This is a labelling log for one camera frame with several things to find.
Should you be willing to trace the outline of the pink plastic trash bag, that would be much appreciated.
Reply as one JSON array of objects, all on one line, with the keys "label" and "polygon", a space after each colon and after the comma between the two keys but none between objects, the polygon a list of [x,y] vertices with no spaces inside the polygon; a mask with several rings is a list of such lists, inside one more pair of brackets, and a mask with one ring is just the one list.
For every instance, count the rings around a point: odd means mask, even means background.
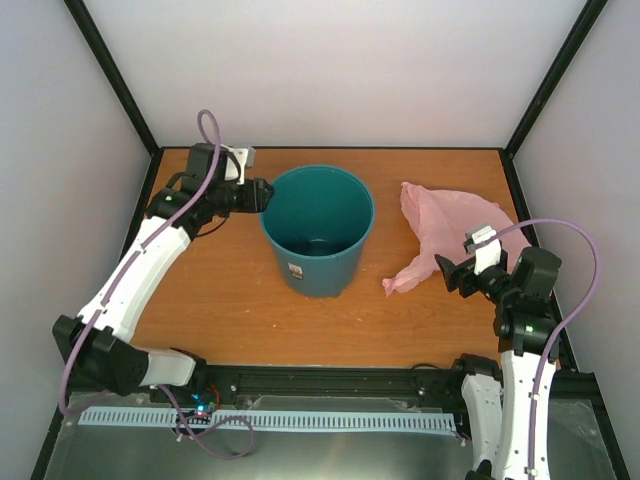
[{"label": "pink plastic trash bag", "polygon": [[404,182],[401,211],[419,242],[419,254],[394,277],[382,280],[386,295],[405,293],[439,271],[436,254],[459,264],[468,258],[465,234],[489,225],[499,232],[513,224],[497,203],[453,190],[429,190]]}]

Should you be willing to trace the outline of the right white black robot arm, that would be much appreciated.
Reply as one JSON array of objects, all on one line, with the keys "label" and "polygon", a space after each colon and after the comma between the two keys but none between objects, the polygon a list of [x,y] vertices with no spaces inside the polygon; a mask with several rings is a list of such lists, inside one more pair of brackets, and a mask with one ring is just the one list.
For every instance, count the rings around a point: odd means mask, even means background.
[{"label": "right white black robot arm", "polygon": [[448,291],[480,293],[495,306],[500,361],[464,354],[454,363],[463,376],[472,435],[474,465],[467,478],[549,478],[549,395],[558,357],[550,303],[561,260],[527,247],[511,272],[505,254],[481,272],[473,258],[454,264],[437,255],[435,261]]}]

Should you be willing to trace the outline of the right black frame post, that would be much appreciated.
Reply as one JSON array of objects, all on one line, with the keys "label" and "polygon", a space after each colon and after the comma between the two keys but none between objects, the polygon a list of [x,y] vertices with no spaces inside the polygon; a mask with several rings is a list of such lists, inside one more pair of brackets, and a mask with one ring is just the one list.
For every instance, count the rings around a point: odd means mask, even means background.
[{"label": "right black frame post", "polygon": [[607,3],[607,0],[588,0],[584,3],[506,147],[503,149],[502,159],[504,162],[514,160]]}]

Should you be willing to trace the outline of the teal plastic trash bin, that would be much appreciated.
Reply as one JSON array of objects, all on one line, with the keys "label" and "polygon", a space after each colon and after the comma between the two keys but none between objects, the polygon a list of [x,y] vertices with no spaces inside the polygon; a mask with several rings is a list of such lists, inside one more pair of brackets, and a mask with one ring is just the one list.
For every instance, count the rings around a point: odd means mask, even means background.
[{"label": "teal plastic trash bin", "polygon": [[[273,187],[260,221],[282,279],[307,297],[340,296],[376,220],[373,195],[357,176],[329,165],[289,170]],[[291,275],[289,263],[303,269],[302,280]]]}]

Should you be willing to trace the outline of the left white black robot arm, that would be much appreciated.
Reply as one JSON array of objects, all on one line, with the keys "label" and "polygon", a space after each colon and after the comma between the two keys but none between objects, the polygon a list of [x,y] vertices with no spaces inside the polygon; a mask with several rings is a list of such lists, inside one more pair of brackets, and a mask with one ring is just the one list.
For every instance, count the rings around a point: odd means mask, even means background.
[{"label": "left white black robot arm", "polygon": [[198,143],[183,171],[151,199],[132,245],[99,292],[74,317],[62,315],[52,333],[72,375],[127,396],[139,388],[172,386],[186,402],[208,390],[206,362],[185,350],[136,348],[131,340],[144,309],[171,265],[214,218],[262,213],[274,195],[263,178],[250,179],[252,147]]}]

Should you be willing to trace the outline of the small lit circuit board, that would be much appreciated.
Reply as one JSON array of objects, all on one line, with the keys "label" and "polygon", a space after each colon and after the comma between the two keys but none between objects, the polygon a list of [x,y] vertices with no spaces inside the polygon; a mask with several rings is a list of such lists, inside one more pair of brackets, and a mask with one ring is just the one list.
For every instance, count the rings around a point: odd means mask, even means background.
[{"label": "small lit circuit board", "polygon": [[192,398],[195,401],[193,412],[196,416],[210,416],[220,408],[221,397],[215,385],[207,387],[202,394],[193,394]]}]

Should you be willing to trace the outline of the left black frame post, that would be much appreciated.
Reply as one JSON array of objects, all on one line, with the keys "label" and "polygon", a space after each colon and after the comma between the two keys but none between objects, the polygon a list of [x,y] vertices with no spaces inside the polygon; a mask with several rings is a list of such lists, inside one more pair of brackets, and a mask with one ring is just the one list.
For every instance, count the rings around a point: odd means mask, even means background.
[{"label": "left black frame post", "polygon": [[153,156],[159,149],[109,47],[88,7],[82,0],[64,0],[68,12],[91,50],[145,150]]}]

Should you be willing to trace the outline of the black frame post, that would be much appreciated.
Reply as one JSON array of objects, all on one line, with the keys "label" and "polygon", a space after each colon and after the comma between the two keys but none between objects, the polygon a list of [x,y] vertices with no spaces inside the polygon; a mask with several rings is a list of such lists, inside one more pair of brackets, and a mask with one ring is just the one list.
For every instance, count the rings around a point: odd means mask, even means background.
[{"label": "black frame post", "polygon": [[82,0],[64,0],[68,12],[91,50],[145,150],[153,156],[159,149],[109,47],[88,7]]},{"label": "black frame post", "polygon": [[607,3],[607,0],[588,0],[584,3],[506,147],[503,149],[502,159],[504,162],[514,160]]}]

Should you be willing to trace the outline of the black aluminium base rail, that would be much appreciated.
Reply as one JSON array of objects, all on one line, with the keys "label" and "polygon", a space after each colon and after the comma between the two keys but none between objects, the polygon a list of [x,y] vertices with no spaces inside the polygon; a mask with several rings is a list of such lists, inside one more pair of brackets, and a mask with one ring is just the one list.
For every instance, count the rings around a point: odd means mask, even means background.
[{"label": "black aluminium base rail", "polygon": [[244,401],[263,396],[388,398],[411,407],[460,413],[466,366],[445,368],[323,368],[210,365],[197,393],[173,387],[179,404],[193,409],[197,401],[218,399],[223,406],[243,409]]}]

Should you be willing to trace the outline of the label sticker on bin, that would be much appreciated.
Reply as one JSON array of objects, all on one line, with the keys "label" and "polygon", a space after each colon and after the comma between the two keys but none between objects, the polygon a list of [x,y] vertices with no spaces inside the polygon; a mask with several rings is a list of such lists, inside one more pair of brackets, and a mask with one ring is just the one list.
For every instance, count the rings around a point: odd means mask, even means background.
[{"label": "label sticker on bin", "polygon": [[292,264],[292,263],[289,263],[288,264],[288,268],[289,268],[289,271],[290,271],[291,275],[294,278],[297,278],[297,279],[300,279],[300,280],[302,280],[304,278],[304,272],[303,272],[303,269],[300,266]]}]

